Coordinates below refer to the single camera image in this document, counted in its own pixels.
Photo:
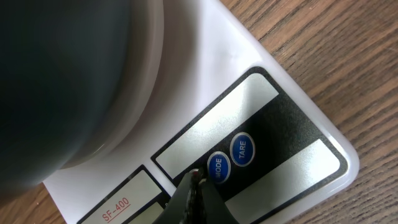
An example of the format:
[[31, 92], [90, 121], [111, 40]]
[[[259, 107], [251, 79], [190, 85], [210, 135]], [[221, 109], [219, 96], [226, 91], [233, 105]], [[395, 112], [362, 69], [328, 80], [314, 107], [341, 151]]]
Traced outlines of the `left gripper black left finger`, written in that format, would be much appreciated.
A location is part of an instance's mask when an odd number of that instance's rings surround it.
[[199, 170], [187, 172], [176, 188], [165, 210], [153, 224], [195, 223], [198, 210]]

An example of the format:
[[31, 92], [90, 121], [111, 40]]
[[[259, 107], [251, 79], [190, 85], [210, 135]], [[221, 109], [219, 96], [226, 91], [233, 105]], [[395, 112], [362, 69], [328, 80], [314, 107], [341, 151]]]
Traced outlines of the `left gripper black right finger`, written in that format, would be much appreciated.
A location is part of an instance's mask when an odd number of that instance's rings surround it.
[[199, 184], [203, 199], [203, 211], [207, 224], [238, 224], [218, 193], [212, 181], [206, 179]]

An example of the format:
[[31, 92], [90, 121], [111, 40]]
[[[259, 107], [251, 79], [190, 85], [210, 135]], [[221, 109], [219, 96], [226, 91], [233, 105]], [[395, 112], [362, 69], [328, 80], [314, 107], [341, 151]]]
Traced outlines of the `white digital kitchen scale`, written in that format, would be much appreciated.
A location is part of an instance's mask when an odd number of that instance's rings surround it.
[[135, 1], [133, 27], [142, 90], [44, 181], [67, 223], [153, 223], [191, 170], [239, 223], [285, 223], [354, 181], [354, 147], [221, 2]]

